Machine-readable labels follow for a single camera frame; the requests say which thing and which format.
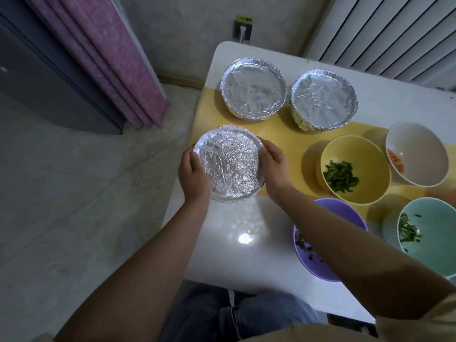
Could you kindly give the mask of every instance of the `curtain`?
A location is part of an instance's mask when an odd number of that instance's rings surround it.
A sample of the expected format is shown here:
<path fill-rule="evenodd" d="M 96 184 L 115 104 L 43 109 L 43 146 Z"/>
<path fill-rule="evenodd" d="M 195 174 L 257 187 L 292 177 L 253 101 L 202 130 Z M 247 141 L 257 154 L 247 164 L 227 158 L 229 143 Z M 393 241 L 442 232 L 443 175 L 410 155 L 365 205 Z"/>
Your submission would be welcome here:
<path fill-rule="evenodd" d="M 134 128 L 162 126 L 169 100 L 112 0 L 26 2 Z"/>

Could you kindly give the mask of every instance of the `purple bowl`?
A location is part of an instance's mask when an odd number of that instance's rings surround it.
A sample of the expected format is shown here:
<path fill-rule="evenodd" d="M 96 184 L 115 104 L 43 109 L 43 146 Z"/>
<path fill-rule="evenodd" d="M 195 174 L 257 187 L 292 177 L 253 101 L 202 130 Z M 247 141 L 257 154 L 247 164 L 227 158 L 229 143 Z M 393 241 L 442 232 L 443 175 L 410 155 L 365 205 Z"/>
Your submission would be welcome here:
<path fill-rule="evenodd" d="M 334 212 L 336 215 L 339 215 L 342 218 L 345 218 L 347 221 L 350 221 L 354 225 L 367 230 L 368 226 L 363 221 L 362 217 L 359 213 L 356 212 L 350 205 L 345 203 L 345 201 L 341 201 L 335 198 L 320 198 L 315 201 L 318 205 L 328 209 L 331 212 Z M 313 275 L 322 280 L 330 281 L 330 282 L 340 282 L 340 279 L 334 272 L 331 270 L 328 264 L 323 262 L 322 258 L 316 253 L 315 251 L 309 252 L 304 251 L 301 247 L 296 245 L 295 242 L 295 234 L 297 228 L 294 226 L 293 228 L 293 243 L 294 249 L 296 250 L 296 254 L 298 255 L 299 260 L 301 261 L 302 265 L 305 266 L 307 270 L 309 270 Z"/>

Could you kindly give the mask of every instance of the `yellow table runner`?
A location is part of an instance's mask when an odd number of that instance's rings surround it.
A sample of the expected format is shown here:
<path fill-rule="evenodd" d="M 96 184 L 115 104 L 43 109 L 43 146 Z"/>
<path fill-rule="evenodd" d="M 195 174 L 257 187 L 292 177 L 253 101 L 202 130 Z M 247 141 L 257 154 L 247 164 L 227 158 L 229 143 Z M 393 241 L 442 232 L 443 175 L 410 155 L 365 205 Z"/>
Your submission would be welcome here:
<path fill-rule="evenodd" d="M 388 131 L 386 128 L 352 121 L 346 126 L 329 132 L 304 132 L 292 119 L 288 107 L 283 107 L 278 113 L 264 121 L 245 121 L 229 112 L 220 90 L 203 88 L 197 114 L 193 121 L 191 143 L 196 143 L 205 132 L 226 124 L 244 127 L 282 148 L 283 153 L 287 155 L 294 185 L 300 191 L 315 198 L 333 196 L 320 188 L 315 177 L 316 162 L 330 140 L 341 135 L 359 135 L 371 140 L 382 149 Z M 445 144 L 445 146 L 450 158 L 450 172 L 448 178 L 440 186 L 426 190 L 393 181 L 386 195 L 379 202 L 370 206 L 353 205 L 353 207 L 366 221 L 380 222 L 389 209 L 403 206 L 410 200 L 423 196 L 442 198 L 442 195 L 456 187 L 456 145 Z M 265 187 L 259 194 L 266 195 Z"/>

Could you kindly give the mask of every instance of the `beige shirt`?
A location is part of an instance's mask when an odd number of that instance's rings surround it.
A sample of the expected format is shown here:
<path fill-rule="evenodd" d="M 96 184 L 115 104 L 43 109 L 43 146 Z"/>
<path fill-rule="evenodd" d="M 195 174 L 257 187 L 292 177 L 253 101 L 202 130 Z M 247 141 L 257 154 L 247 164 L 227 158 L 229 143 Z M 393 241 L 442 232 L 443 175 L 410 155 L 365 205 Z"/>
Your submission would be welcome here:
<path fill-rule="evenodd" d="M 456 341 L 456 294 L 450 295 L 417 321 L 377 317 L 381 341 Z M 323 324 L 299 324 L 249 338 L 248 342 L 374 342 L 376 338 L 360 332 Z"/>

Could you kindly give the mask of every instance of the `foil-wrapped plate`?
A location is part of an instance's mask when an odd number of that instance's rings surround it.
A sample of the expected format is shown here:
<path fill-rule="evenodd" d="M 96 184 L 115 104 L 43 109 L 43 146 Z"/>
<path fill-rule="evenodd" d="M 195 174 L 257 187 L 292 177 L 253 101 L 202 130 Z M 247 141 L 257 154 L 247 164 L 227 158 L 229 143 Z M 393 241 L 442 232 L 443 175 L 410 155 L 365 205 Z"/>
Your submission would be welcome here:
<path fill-rule="evenodd" d="M 291 88 L 291 115 L 304 131 L 330 131 L 344 126 L 357 109 L 353 86 L 330 71 L 308 71 Z"/>
<path fill-rule="evenodd" d="M 193 151 L 211 178 L 211 198 L 233 203 L 256 194 L 265 183 L 258 155 L 262 147 L 252 132 L 234 125 L 203 134 Z"/>
<path fill-rule="evenodd" d="M 254 57 L 231 63 L 223 73 L 220 90 L 229 111 L 248 120 L 265 120 L 286 100 L 286 83 L 280 71 Z"/>

